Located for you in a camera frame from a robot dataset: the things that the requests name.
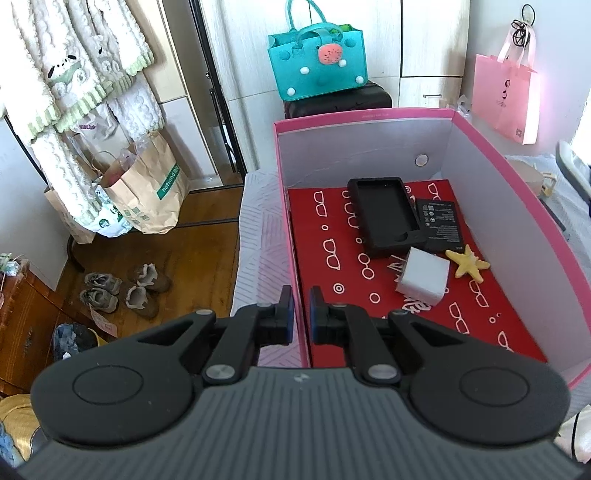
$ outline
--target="white sponge cube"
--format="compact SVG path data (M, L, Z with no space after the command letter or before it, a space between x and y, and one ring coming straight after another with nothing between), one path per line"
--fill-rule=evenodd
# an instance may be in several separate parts
M437 305L445 294L448 273L447 258L411 247L396 291L428 305Z

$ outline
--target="white wall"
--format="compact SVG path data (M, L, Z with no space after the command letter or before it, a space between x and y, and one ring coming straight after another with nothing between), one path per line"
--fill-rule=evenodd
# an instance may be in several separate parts
M472 97L476 54L497 55L514 18L521 18L523 0L472 0L466 71L462 92ZM538 53L534 68L541 74L542 105L538 141L518 145L491 131L475 118L474 125L503 154L537 155L571 141L591 87L591 2L530 0L535 8Z
M45 183L0 121L0 253L24 255L55 289L66 264L68 233L43 191Z

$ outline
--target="white wardrobe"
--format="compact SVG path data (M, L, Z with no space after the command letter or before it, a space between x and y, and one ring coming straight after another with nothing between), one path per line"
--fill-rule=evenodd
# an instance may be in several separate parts
M202 2L224 97L248 171L275 165L273 122L283 102L267 55L270 33L289 30L284 0ZM394 106L445 107L464 75L470 0L316 0L328 22L363 30L369 79ZM320 22L294 0L296 28Z

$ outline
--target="yellow starfish toy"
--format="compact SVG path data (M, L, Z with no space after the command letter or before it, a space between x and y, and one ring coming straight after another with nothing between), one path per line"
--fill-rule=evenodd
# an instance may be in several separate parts
M460 278L465 273L468 273L478 283L484 282L479 270L487 270L491 267L491 264L485 262L484 260L480 260L476 255L474 255L472 250L470 250L469 245L466 245L466 249L462 254L452 252L451 250L446 250L445 254L450 260L454 261L458 265L456 270L456 278Z

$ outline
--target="pink paper bag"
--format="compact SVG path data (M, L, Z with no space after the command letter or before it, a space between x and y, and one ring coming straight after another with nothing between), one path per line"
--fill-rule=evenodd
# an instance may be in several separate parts
M528 63L522 65L525 49L517 62L506 60L512 44L509 31L498 57L478 55L474 72L472 111L503 136L525 145L536 142L540 123L540 75L533 70L535 33L530 36Z

